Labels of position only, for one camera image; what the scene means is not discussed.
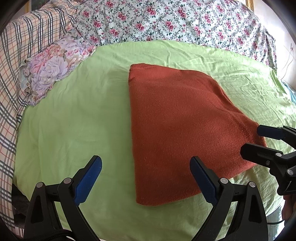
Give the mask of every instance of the person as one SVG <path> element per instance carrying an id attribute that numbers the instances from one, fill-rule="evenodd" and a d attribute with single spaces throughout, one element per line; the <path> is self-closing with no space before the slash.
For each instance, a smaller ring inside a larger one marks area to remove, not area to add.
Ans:
<path id="1" fill-rule="evenodd" d="M 296 210 L 296 194 L 284 196 L 285 205 L 281 212 L 283 220 L 287 221 Z"/>

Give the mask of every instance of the checkered cloth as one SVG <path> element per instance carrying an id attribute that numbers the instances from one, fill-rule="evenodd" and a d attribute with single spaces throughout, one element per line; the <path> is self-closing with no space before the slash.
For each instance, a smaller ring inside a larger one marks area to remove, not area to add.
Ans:
<path id="1" fill-rule="evenodd" d="M 10 22 L 1 35 L 0 217 L 19 236 L 23 236 L 23 230 L 15 227 L 11 205 L 17 129 L 27 106 L 27 95 L 20 89 L 19 66 L 65 35 L 73 25 L 78 5 L 72 0 L 52 0 Z"/>

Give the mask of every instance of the red fabric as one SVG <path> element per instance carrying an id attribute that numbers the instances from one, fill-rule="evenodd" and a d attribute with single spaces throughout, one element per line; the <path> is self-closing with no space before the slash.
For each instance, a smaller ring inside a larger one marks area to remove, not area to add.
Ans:
<path id="1" fill-rule="evenodd" d="M 128 84 L 137 203 L 161 205 L 200 193 L 189 169 L 193 156 L 229 179 L 254 166 L 241 158 L 243 144 L 266 146 L 258 124 L 202 72 L 135 64 Z"/>

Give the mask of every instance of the green bed sheet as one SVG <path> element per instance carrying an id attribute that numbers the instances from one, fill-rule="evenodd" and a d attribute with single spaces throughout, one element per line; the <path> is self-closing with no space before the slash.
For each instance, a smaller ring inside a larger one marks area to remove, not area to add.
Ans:
<path id="1" fill-rule="evenodd" d="M 217 80 L 252 120 L 296 127 L 295 105 L 288 101 L 275 72 L 250 58 L 174 41 L 103 46 L 57 82 L 37 106 L 26 108 L 18 130 L 13 181 L 30 198 L 37 182 L 60 183 L 99 155 L 103 169 L 80 205 L 98 237 L 191 240 L 212 208 L 201 194 L 156 207 L 136 203 L 128 92 L 129 68 L 135 63 L 202 71 Z M 282 141 L 268 139 L 267 144 L 284 153 L 291 151 Z M 282 200 L 276 194 L 275 178 L 267 168 L 255 166 L 231 179 L 239 184 L 250 180 L 257 183 L 269 215 Z M 57 208 L 67 228 L 61 207 Z M 234 208 L 219 238 L 226 234 Z"/>

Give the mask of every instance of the floral pillow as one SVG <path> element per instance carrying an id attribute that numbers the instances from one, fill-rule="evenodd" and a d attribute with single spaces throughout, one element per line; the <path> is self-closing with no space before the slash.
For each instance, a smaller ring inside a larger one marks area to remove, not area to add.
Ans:
<path id="1" fill-rule="evenodd" d="M 20 67 L 21 89 L 29 93 L 28 103 L 36 105 L 46 97 L 56 81 L 68 76 L 77 65 L 95 52 L 95 46 L 80 42 L 75 29 L 46 47 L 41 53 L 25 60 Z"/>

